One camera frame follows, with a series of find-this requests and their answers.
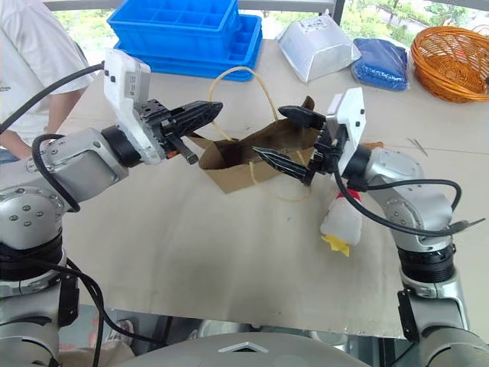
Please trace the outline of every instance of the person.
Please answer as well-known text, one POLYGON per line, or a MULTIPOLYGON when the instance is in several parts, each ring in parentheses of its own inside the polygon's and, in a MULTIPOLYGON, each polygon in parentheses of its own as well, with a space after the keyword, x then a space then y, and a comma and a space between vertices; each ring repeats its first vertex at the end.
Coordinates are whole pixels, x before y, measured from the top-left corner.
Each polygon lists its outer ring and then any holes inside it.
MULTIPOLYGON (((41 0, 0 1, 0 121, 32 96, 88 66, 41 0)), ((38 135, 55 133, 92 80, 61 86, 0 135, 0 164, 31 156, 38 135)))
MULTIPOLYGON (((130 320, 118 320, 116 325, 130 333, 134 324, 130 320)), ((99 367, 112 367, 134 358, 131 349, 133 339, 112 330, 100 350, 99 367)), ((62 367, 92 367, 95 349, 81 348, 60 353, 59 363, 62 367)))

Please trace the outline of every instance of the clear plastic package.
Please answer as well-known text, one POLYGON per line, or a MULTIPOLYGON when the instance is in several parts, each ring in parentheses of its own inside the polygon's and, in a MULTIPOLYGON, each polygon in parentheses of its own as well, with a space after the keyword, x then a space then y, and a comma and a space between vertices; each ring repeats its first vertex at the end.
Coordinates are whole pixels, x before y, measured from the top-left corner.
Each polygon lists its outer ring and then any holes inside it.
POLYGON ((277 40, 304 83, 343 69, 361 56, 351 39, 328 15, 295 21, 277 40))
POLYGON ((361 52, 361 58, 351 65, 356 80, 397 91, 409 88, 405 49, 375 38, 357 38, 354 43, 361 52))

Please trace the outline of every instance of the tabletop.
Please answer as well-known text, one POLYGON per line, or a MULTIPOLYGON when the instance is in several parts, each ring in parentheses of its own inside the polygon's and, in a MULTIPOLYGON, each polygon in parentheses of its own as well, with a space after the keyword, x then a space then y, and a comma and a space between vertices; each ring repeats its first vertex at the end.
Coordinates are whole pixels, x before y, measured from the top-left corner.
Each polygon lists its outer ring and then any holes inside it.
MULTIPOLYGON (((264 42, 257 72, 277 106, 300 104, 309 95, 323 113, 336 93, 359 86, 348 69, 301 83, 274 41, 264 42)), ((444 102, 412 74, 410 79, 411 87, 403 93, 364 86, 363 140, 382 141, 412 155, 429 178, 459 182, 464 196, 455 219, 486 216, 489 104, 444 102), (428 157, 408 138, 416 138, 428 157)), ((172 109, 206 100, 211 82, 155 73, 150 97, 172 109)), ((224 81, 214 96, 225 104, 217 121, 235 138, 273 120, 256 82, 224 81)), ((63 133, 113 125, 100 77, 68 120, 63 133)), ((199 133, 220 138, 210 126, 199 133)), ((285 176, 261 185, 290 198, 306 192, 285 176)), ((83 203, 80 213, 65 216, 65 246, 71 259, 100 283, 108 307, 401 337, 397 292, 402 285, 389 231, 364 219, 361 243, 350 258, 332 252, 319 238, 320 223, 337 191, 328 177, 317 177, 303 203, 277 200, 257 186, 226 195, 198 165, 178 157, 136 167, 129 178, 83 203)), ((368 195, 364 204, 381 213, 368 195)), ((480 286, 489 276, 489 225, 457 235, 455 243, 472 329, 489 339, 489 295, 480 286)), ((89 302, 87 293, 82 299, 89 302)))

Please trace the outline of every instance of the white shirt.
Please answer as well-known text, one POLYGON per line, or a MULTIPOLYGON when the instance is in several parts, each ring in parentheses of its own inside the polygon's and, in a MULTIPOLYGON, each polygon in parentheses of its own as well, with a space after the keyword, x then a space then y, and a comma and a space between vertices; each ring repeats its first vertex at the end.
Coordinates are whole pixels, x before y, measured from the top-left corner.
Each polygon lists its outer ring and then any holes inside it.
MULTIPOLYGON (((88 66, 61 23, 40 0, 0 0, 0 121, 59 79, 88 66)), ((91 76, 60 87, 53 94, 87 87, 91 76)), ((28 145, 45 132, 50 96, 10 130, 28 145)))

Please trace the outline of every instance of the person's arm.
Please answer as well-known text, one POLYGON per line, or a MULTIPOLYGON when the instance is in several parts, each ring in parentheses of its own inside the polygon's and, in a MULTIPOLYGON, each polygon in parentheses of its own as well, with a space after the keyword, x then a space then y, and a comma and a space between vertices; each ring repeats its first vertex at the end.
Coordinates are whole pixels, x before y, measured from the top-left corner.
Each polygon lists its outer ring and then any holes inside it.
POLYGON ((55 134, 63 124, 66 117, 81 98, 86 88, 73 90, 68 93, 53 94, 49 105, 49 122, 46 133, 55 134))
POLYGON ((31 156, 31 147, 25 144, 17 133, 10 130, 6 130, 0 135, 0 145, 7 148, 19 159, 25 159, 31 156))

